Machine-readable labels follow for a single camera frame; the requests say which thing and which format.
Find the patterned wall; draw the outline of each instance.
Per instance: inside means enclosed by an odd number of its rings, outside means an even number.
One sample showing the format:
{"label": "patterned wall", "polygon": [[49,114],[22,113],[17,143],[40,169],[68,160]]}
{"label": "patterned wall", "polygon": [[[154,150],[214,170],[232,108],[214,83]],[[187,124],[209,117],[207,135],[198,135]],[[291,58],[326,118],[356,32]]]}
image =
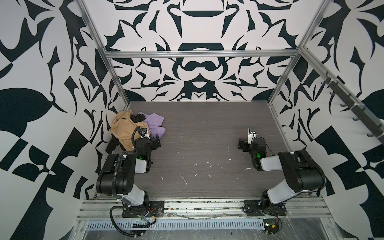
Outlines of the patterned wall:
{"label": "patterned wall", "polygon": [[[309,49],[383,119],[380,0],[335,0]],[[336,223],[359,240],[384,237],[384,146],[301,58],[273,103],[292,149],[306,149],[328,182],[320,193]]]}
{"label": "patterned wall", "polygon": [[72,0],[0,3],[1,239],[67,239],[122,110]]}
{"label": "patterned wall", "polygon": [[[86,0],[109,51],[295,49],[320,0]],[[115,59],[130,100],[267,100],[288,57]]]}

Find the perforated metal strip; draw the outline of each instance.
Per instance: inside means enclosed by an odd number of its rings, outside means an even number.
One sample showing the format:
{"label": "perforated metal strip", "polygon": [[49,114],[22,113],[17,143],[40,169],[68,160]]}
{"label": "perforated metal strip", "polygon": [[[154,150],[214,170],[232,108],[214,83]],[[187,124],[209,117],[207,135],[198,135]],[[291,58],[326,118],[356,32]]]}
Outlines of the perforated metal strip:
{"label": "perforated metal strip", "polygon": [[[256,229],[264,230],[262,219],[182,219],[182,220],[162,220],[149,228],[133,228],[132,224],[145,225],[141,220],[118,220],[117,225],[125,230],[207,230],[207,229]],[[111,221],[94,220],[89,221],[87,229],[92,230],[114,230]]]}

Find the scratch mark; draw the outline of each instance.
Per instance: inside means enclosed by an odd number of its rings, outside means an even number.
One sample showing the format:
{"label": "scratch mark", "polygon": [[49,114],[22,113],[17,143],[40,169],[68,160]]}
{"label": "scratch mark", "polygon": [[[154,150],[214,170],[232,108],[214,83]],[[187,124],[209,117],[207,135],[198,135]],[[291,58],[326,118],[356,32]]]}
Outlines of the scratch mark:
{"label": "scratch mark", "polygon": [[[179,174],[179,175],[181,176],[181,174]],[[183,176],[181,176],[181,177],[183,177]],[[185,184],[188,185],[184,178],[183,178],[183,180],[184,180]]]}

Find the clothes pile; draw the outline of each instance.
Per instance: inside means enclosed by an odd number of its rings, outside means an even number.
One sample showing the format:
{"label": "clothes pile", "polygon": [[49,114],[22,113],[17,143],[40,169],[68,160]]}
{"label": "clothes pile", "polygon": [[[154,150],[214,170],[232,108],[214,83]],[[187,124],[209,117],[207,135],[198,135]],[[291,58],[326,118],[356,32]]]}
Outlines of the clothes pile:
{"label": "clothes pile", "polygon": [[[136,127],[147,128],[151,139],[161,138],[166,129],[161,127],[164,117],[152,113],[147,115],[139,112],[136,116],[132,110],[122,111],[116,114],[115,120],[111,124],[112,139],[109,142],[106,152],[111,154],[112,151],[120,144],[123,151],[133,151],[132,133]],[[141,138],[138,132],[134,135],[134,140]]]}

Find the vertical metal post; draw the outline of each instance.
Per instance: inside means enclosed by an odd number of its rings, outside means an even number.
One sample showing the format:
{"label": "vertical metal post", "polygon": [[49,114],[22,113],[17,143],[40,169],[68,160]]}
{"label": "vertical metal post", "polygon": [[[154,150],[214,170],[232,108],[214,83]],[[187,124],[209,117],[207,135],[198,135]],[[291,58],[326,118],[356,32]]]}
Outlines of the vertical metal post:
{"label": "vertical metal post", "polygon": [[77,6],[78,6],[79,11],[82,15],[83,21],[84,21],[85,25],[87,26],[93,41],[96,44],[96,47],[97,47],[97,50],[99,51],[101,59],[103,60],[103,63],[106,66],[108,72],[111,74],[112,81],[115,84],[115,86],[118,90],[118,93],[125,104],[125,108],[128,108],[130,102],[129,102],[129,99],[127,97],[127,94],[125,94],[124,88],[121,85],[121,81],[120,81],[119,77],[117,76],[115,69],[113,68],[113,66],[111,64],[110,59],[108,59],[107,56],[105,55],[104,45],[100,39],[100,35],[97,32],[96,27],[92,21],[92,18],[91,18],[91,15],[87,9],[87,6],[85,5],[83,0],[75,0],[75,2],[77,3]]}
{"label": "vertical metal post", "polygon": [[[298,51],[301,47],[306,46],[307,43],[311,40],[315,30],[320,25],[321,21],[323,20],[324,14],[328,9],[328,6],[333,2],[333,0],[323,0],[317,9],[317,12],[315,16],[313,17],[311,23],[309,24],[303,38],[301,39],[299,45],[297,46],[296,50]],[[289,74],[295,67],[296,63],[299,61],[300,55],[297,54],[293,58],[291,58],[291,61],[285,68],[283,74],[280,77],[280,80],[277,82],[276,87],[274,88],[271,96],[268,99],[268,103],[272,104],[275,98],[279,95],[282,87],[284,86],[285,82],[288,79]]]}

